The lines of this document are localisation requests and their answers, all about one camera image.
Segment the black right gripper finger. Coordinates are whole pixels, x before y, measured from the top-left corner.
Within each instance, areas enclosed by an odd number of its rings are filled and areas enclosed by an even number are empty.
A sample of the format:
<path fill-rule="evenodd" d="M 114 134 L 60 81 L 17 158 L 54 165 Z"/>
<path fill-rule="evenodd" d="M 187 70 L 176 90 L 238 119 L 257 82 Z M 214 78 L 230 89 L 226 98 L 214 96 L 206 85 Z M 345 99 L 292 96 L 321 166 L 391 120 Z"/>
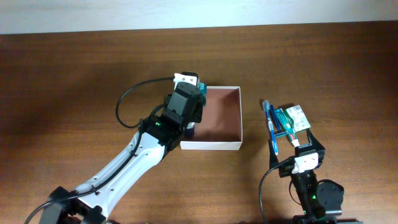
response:
<path fill-rule="evenodd" d="M 317 150 L 317 151 L 322 151 L 323 146 L 322 144 L 315 138 L 315 136 L 312 134 L 312 132 L 307 129 L 307 138 L 308 142 L 312 144 L 312 146 Z"/>
<path fill-rule="evenodd" d="M 269 139 L 268 143 L 269 143 L 269 167 L 273 168 L 279 164 L 279 160 L 275 153 L 272 140 Z"/>

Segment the green white soap packet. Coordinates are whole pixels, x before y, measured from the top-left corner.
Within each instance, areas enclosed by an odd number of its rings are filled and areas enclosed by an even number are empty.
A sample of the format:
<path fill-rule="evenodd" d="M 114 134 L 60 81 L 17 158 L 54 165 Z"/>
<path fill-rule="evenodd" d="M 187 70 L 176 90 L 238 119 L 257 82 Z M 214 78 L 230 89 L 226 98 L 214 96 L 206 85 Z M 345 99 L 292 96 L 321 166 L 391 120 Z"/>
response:
<path fill-rule="evenodd" d="M 311 128 L 311 125 L 300 105 L 295 105 L 285 109 L 284 114 L 292 126 L 294 133 L 299 133 Z"/>

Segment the teal Listerine mouthwash bottle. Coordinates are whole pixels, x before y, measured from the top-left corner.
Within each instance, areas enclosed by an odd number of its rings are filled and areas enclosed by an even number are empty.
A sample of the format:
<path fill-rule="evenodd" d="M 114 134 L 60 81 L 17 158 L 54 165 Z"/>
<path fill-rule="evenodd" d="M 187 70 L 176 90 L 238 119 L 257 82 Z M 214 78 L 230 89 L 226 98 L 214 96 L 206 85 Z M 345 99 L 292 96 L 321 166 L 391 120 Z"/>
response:
<path fill-rule="evenodd" d="M 198 82 L 198 88 L 200 90 L 200 104 L 202 107 L 206 105 L 206 93 L 207 93 L 207 85 L 202 82 Z"/>

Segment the purple foaming soap pump bottle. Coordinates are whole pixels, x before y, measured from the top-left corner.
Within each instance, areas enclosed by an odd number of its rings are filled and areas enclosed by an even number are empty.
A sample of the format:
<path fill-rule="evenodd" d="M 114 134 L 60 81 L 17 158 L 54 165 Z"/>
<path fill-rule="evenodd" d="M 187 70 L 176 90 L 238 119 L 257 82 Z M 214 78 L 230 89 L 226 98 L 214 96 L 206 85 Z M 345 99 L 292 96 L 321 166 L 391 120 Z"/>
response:
<path fill-rule="evenodd" d="M 196 131 L 196 123 L 190 122 L 187 128 L 185 129 L 184 138 L 191 139 L 194 136 L 195 131 Z"/>

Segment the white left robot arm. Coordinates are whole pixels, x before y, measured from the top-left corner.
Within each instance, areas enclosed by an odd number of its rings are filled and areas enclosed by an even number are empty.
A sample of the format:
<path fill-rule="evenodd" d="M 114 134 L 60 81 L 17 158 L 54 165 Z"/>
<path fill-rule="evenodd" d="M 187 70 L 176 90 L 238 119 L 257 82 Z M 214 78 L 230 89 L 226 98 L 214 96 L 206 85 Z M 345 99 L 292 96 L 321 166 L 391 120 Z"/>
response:
<path fill-rule="evenodd" d="M 163 104 L 140 120 L 130 143 L 108 165 L 69 192 L 55 189 L 38 207 L 41 223 L 66 223 L 79 214 L 80 223 L 107 223 L 113 208 L 135 182 L 174 150 L 200 123 L 206 85 L 178 82 Z"/>

